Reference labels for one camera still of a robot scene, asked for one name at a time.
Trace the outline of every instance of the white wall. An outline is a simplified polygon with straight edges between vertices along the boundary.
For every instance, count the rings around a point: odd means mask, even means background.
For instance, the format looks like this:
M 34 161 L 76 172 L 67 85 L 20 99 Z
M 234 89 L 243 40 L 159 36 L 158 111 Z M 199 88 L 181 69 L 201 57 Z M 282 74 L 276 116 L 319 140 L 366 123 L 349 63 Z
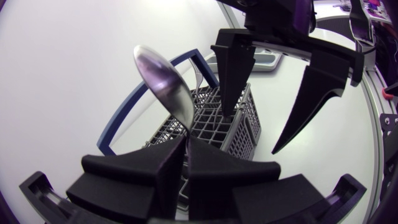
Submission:
M 132 50 L 211 53 L 228 28 L 214 0 L 8 0 L 0 13 L 0 190 L 21 223 L 43 223 L 18 185 L 41 170 L 60 194 L 141 82 Z M 141 110 L 153 98 L 141 102 Z

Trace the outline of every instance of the metal frame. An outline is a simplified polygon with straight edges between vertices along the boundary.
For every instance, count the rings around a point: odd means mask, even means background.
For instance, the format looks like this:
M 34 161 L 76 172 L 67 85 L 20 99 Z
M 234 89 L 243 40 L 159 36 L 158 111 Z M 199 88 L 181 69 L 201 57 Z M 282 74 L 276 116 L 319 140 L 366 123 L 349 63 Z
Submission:
M 173 66 L 176 66 L 189 58 L 192 59 L 193 63 L 195 63 L 195 65 L 198 67 L 199 71 L 205 77 L 210 87 L 215 88 L 220 85 L 210 67 L 207 65 L 205 59 L 199 53 L 198 49 L 193 49 L 189 52 L 181 54 L 180 56 L 172 59 L 170 63 Z M 98 148 L 105 156 L 116 155 L 109 145 L 111 144 L 116 131 L 118 131 L 126 116 L 147 90 L 148 87 L 144 82 L 138 84 L 138 86 L 127 96 L 127 98 L 113 114 L 112 118 L 109 120 L 97 142 Z

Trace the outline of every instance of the gray plastic basket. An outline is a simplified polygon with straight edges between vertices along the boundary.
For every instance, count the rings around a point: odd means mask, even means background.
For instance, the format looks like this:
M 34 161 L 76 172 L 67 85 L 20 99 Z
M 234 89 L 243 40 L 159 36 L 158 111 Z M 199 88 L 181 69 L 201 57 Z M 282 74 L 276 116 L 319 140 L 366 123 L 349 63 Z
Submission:
M 221 114 L 219 87 L 200 88 L 198 95 L 192 90 L 195 105 L 195 117 L 191 135 L 211 144 L 240 159 L 251 160 L 254 148 L 261 133 L 257 109 L 248 83 L 235 105 L 233 116 L 225 118 Z M 169 116 L 144 147 L 162 143 L 185 134 L 183 126 Z M 188 211 L 188 159 L 184 160 L 181 176 L 178 209 Z

